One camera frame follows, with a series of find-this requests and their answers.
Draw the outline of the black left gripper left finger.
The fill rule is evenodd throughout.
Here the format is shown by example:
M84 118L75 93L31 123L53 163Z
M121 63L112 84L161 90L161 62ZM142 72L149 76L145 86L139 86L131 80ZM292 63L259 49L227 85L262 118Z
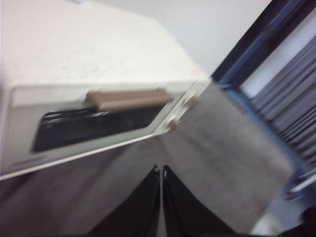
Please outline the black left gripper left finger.
M160 170L155 165L130 196L89 231L90 237L156 237Z

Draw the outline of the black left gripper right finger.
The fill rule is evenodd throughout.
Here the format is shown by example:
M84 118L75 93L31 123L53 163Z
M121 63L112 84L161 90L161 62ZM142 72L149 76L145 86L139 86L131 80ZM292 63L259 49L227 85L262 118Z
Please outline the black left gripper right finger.
M168 166L163 166L163 211L168 237L233 235L234 230L203 205Z

